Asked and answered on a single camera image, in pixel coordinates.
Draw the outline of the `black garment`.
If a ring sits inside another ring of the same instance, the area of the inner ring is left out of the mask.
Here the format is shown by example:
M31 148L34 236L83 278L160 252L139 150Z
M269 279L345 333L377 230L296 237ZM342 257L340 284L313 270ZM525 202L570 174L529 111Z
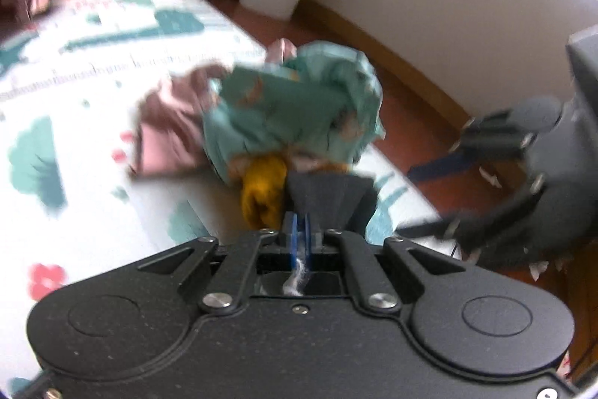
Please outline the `black garment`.
M378 191L374 179L352 173L296 172L286 178L284 213L310 216L320 230L349 231L366 236Z

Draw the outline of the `yellow garment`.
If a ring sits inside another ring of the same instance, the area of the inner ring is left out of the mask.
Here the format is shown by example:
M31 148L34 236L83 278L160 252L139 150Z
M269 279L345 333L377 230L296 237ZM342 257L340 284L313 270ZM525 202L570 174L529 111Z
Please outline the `yellow garment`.
M346 173L351 166L301 154L271 153L249 157L239 173L243 219L255 230L278 229L284 216L284 194L291 171Z

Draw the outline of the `teal patterned garment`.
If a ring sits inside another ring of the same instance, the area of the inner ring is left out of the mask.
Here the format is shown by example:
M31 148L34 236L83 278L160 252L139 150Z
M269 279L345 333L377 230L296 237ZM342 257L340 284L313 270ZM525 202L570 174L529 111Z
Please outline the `teal patterned garment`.
M385 135L383 92L359 50L335 43L300 46L279 64L236 65L203 116L204 148L226 182L239 160L299 153L353 164Z

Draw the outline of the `mauve pink garment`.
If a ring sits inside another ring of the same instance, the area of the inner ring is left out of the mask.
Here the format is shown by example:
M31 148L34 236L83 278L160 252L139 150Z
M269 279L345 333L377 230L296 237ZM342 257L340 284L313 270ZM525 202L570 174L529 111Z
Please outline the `mauve pink garment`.
M206 152L204 117L217 107L219 82L255 82L259 76L274 77L280 64L294 56L296 47L289 40L274 42L262 65L236 64L229 68L209 61L185 75L171 75L140 101L135 121L134 152L129 162L135 177L182 174L207 165L229 182L239 181L239 173L249 156L235 156L232 162L211 157Z

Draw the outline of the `white patterned play mat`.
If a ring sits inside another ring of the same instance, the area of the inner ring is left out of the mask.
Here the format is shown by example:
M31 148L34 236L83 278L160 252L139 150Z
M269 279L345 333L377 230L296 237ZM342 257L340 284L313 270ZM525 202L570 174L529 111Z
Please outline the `white patterned play mat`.
M203 148L204 66L278 63L317 39L288 28L259 42L206 0L65 0L1 44L1 394L40 365L27 339L48 294L172 250L74 315L128 366L176 349L198 306L172 272L201 270L205 237L245 228L238 191Z

